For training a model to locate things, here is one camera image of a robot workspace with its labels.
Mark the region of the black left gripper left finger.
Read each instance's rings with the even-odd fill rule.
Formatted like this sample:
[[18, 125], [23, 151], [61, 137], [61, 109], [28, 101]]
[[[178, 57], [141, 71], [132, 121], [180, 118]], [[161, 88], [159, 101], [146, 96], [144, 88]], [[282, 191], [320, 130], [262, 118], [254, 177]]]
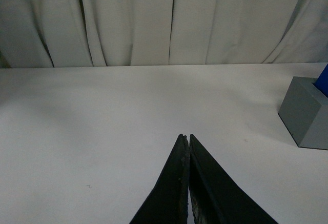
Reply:
[[147, 196], [130, 223], [187, 223], [190, 149], [180, 134]]

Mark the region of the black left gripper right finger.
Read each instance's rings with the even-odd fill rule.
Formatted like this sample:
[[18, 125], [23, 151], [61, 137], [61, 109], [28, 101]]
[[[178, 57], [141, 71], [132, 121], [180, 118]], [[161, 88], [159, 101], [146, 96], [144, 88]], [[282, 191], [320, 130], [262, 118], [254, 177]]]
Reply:
[[195, 223], [276, 223], [190, 135], [189, 190]]

